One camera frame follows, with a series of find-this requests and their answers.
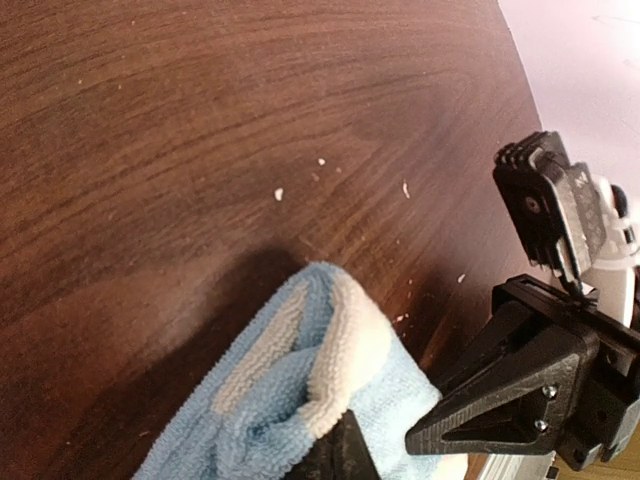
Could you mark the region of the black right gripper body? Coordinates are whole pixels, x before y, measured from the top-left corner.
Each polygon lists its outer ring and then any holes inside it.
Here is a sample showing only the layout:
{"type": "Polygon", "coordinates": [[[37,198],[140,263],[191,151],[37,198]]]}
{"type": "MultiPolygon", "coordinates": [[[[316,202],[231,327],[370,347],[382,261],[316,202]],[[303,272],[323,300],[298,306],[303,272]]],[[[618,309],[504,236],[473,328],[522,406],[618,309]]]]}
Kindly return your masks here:
{"type": "Polygon", "coordinates": [[[536,437],[516,451],[574,471],[621,453],[639,423],[638,332],[527,275],[494,288],[492,314],[513,329],[509,388],[536,437]]]}

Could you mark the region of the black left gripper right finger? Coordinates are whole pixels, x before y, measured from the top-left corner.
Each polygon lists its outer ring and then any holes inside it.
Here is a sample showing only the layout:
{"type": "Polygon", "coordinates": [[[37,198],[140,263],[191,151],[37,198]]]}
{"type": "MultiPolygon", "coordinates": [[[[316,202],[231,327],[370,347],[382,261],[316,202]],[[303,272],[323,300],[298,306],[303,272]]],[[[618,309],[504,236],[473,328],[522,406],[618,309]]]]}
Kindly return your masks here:
{"type": "Polygon", "coordinates": [[[407,452],[551,452],[576,410],[597,345],[584,325],[503,304],[437,380],[442,398],[406,433],[407,452]]]}

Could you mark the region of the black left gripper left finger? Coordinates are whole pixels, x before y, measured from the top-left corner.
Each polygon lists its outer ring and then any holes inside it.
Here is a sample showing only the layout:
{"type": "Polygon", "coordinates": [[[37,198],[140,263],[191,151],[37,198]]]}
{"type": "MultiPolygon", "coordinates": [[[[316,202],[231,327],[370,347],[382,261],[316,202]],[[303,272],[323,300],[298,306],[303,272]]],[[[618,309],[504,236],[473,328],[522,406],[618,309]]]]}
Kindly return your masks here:
{"type": "Polygon", "coordinates": [[[292,469],[292,480],[370,479],[380,476],[351,410],[292,469]]]}

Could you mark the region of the blue patterned towel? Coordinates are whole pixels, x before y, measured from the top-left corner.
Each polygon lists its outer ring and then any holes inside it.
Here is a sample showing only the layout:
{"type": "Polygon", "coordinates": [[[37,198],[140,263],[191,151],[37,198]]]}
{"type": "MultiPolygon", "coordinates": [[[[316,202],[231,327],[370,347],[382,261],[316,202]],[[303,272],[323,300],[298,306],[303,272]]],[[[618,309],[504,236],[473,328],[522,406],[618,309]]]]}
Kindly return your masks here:
{"type": "Polygon", "coordinates": [[[407,431],[440,398],[362,286],[313,263],[236,337],[137,477],[281,479],[352,412],[382,478],[461,479],[466,455],[405,448],[407,431]]]}

